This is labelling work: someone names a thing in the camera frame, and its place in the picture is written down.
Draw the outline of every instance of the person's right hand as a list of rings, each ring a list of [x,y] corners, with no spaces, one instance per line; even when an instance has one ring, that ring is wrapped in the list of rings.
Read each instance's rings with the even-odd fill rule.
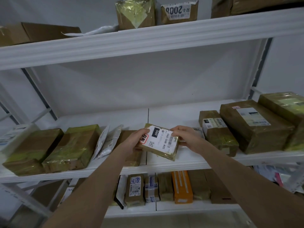
[[[171,136],[179,136],[181,140],[184,140],[184,142],[179,143],[180,146],[186,146],[196,153],[207,142],[193,128],[188,126],[176,126],[171,131],[173,131]]]

